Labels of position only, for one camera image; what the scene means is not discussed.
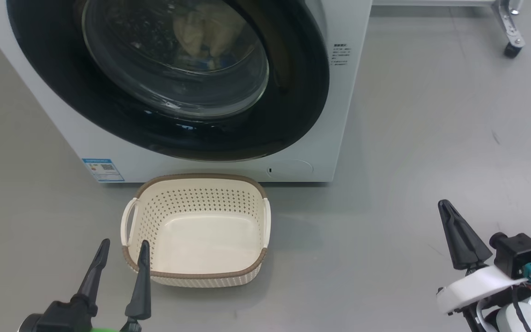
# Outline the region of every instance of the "white plastic basket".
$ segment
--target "white plastic basket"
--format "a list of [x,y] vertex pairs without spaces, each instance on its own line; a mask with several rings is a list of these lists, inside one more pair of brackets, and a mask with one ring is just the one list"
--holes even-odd
[[124,210],[120,235],[134,271],[147,240],[151,279],[213,288],[244,285],[257,276],[270,226],[270,203],[259,183],[225,174],[183,174],[145,183]]

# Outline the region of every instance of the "basket bottom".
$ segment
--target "basket bottom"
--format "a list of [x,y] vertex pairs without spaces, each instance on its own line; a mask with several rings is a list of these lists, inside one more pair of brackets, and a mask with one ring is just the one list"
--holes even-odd
[[242,213],[170,216],[156,242],[153,271],[231,273],[250,267],[262,245],[257,221]]

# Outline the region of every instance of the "gray floor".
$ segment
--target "gray floor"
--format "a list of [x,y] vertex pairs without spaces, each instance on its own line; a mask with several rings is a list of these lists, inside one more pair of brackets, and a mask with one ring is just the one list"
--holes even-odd
[[[513,61],[488,11],[374,14],[335,182],[267,187],[270,252],[255,281],[153,285],[145,331],[468,331],[436,309],[436,289],[463,277],[437,201],[484,240],[531,235],[531,2]],[[93,181],[0,53],[0,331],[68,300],[104,237],[95,325],[122,326],[135,275],[118,219],[135,190]]]

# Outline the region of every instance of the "washing machine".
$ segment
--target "washing machine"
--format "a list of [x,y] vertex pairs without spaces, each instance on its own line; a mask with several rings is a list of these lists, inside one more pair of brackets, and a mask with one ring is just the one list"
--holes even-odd
[[0,0],[0,48],[99,182],[325,182],[371,5]]

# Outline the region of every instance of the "washing machine door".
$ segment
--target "washing machine door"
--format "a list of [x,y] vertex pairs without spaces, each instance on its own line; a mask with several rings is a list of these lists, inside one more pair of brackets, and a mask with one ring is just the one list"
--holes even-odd
[[327,52],[303,0],[8,0],[8,14],[55,93],[165,155],[276,153],[327,98]]

